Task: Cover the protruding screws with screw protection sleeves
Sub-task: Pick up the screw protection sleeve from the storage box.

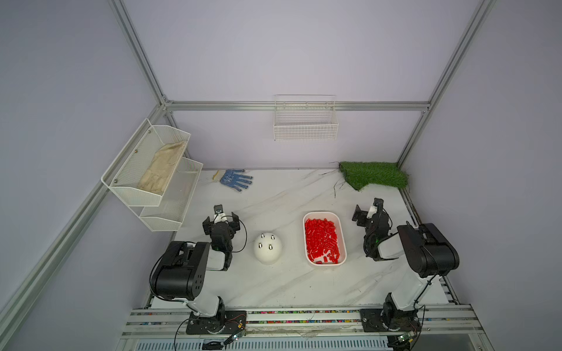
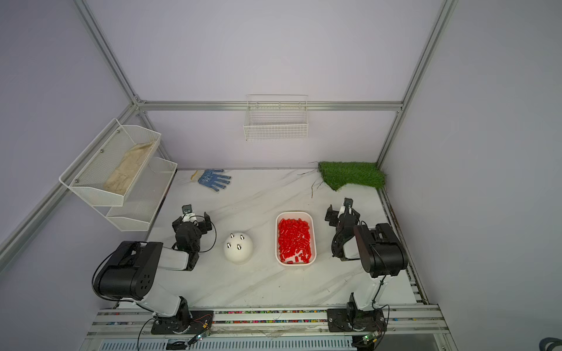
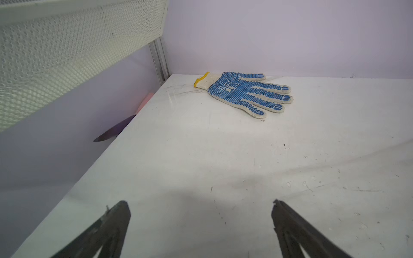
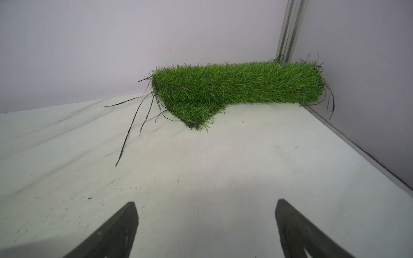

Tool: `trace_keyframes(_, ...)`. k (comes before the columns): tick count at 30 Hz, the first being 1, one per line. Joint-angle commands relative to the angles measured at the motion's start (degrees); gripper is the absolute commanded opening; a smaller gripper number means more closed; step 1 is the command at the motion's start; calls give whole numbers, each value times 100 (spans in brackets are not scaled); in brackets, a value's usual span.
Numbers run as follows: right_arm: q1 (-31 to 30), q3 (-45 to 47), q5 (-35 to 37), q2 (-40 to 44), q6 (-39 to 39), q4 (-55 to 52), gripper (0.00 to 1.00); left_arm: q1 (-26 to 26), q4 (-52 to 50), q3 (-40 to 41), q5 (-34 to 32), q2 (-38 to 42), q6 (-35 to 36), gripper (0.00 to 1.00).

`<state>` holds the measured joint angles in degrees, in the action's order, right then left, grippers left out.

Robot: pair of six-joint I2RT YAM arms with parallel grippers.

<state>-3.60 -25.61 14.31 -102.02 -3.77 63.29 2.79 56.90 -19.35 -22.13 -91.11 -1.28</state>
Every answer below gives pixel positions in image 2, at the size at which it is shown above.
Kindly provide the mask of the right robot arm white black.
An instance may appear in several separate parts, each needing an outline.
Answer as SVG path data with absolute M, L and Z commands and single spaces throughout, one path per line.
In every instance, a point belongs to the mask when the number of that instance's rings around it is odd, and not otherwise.
M 383 293 L 392 278 L 408 267 L 404 246 L 388 223 L 379 223 L 370 228 L 361 221 L 360 214 L 346 200 L 340 210 L 330 206 L 325 221 L 336 228 L 332 239 L 332 256 L 342 262 L 350 261 L 345 254 L 345 245 L 355 240 L 359 256 L 356 258 L 370 277 L 370 286 L 350 295 L 355 307 L 360 310 L 375 310 L 381 307 Z

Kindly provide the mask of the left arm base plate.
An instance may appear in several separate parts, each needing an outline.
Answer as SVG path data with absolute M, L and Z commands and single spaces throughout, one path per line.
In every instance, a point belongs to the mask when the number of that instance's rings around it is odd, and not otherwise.
M 199 334 L 212 327 L 215 313 L 211 310 L 190 311 L 186 315 L 178 313 L 174 317 L 157 317 L 152 335 Z

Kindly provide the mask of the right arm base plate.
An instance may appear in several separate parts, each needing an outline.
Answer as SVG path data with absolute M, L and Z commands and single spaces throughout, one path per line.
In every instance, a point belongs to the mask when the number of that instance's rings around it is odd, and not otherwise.
M 350 313 L 346 309 L 328 309 L 326 313 L 330 332 L 383 332 L 387 329 L 381 309 Z

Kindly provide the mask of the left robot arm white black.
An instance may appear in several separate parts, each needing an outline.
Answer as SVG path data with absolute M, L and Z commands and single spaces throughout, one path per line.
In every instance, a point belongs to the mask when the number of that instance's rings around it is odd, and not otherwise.
M 198 216 L 185 206 L 173 221 L 175 243 L 171 248 L 159 241 L 123 241 L 92 275 L 92 289 L 106 301 L 123 300 L 151 311 L 155 317 L 187 322 L 192 320 L 186 298 L 156 282 L 156 273 L 192 271 L 205 251 L 202 236 L 216 230 L 210 216 Z

